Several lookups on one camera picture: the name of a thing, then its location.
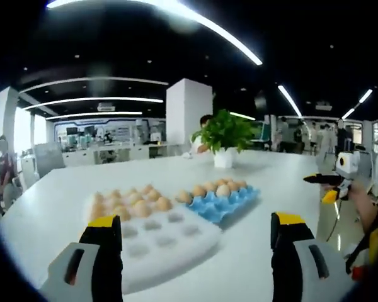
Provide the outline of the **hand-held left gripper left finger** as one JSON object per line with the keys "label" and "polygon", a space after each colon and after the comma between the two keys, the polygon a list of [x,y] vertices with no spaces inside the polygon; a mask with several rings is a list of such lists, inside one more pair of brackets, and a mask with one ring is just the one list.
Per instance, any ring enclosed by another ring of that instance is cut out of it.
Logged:
{"label": "hand-held left gripper left finger", "polygon": [[90,222],[49,265],[47,301],[122,301],[122,232],[118,215]]}

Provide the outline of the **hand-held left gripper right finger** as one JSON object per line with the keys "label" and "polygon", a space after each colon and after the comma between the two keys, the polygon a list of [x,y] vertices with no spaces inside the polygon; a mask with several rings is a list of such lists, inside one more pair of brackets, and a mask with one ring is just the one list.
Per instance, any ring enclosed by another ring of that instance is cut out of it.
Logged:
{"label": "hand-held left gripper right finger", "polygon": [[341,301],[355,282],[345,260],[295,214],[271,215],[274,301]]}

